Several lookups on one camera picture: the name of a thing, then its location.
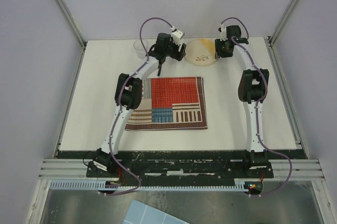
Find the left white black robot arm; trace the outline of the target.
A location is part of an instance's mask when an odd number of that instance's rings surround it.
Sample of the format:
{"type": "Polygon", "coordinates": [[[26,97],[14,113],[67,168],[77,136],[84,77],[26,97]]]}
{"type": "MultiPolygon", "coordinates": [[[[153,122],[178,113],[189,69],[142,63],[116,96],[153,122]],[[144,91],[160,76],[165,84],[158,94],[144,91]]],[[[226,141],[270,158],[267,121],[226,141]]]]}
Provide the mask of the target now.
{"type": "Polygon", "coordinates": [[[184,32],[174,29],[171,34],[159,33],[155,44],[146,52],[145,62],[132,74],[120,74],[115,91],[116,109],[110,129],[93,156],[93,164],[106,177],[116,172],[113,158],[118,154],[126,124],[142,100],[142,86],[149,75],[161,70],[167,57],[181,61],[185,56],[184,32]]]}

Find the patchwork patterned placemat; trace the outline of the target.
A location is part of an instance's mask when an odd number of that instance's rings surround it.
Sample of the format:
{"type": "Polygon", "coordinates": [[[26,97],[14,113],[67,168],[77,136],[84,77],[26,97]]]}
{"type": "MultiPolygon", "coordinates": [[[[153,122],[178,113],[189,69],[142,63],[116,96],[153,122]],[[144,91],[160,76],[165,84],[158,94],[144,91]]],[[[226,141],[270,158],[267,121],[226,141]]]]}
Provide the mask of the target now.
{"type": "Polygon", "coordinates": [[[129,118],[128,131],[207,129],[201,76],[148,78],[140,106],[129,118]]]}

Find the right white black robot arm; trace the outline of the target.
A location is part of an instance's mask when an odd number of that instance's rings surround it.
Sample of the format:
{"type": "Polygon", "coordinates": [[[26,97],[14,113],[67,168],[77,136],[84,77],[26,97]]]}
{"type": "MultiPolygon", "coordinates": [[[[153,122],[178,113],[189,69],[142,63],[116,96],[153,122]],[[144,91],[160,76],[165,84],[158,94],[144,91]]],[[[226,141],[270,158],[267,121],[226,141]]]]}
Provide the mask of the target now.
{"type": "Polygon", "coordinates": [[[215,40],[215,57],[229,58],[237,51],[242,61],[238,97],[245,110],[247,141],[241,166],[244,175],[254,177],[269,163],[262,129],[262,108],[267,95],[269,71],[257,66],[249,52],[248,39],[241,36],[238,25],[225,27],[221,24],[219,32],[221,36],[215,40]]]}

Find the cream yellow ceramic plate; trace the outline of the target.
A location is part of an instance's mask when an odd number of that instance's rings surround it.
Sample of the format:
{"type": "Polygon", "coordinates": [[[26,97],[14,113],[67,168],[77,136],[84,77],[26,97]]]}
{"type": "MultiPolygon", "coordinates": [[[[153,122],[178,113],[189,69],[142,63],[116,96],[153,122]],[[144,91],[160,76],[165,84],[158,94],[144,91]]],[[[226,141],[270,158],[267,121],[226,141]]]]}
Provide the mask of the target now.
{"type": "Polygon", "coordinates": [[[216,62],[214,41],[199,38],[186,45],[185,59],[195,66],[210,66],[216,62]]]}

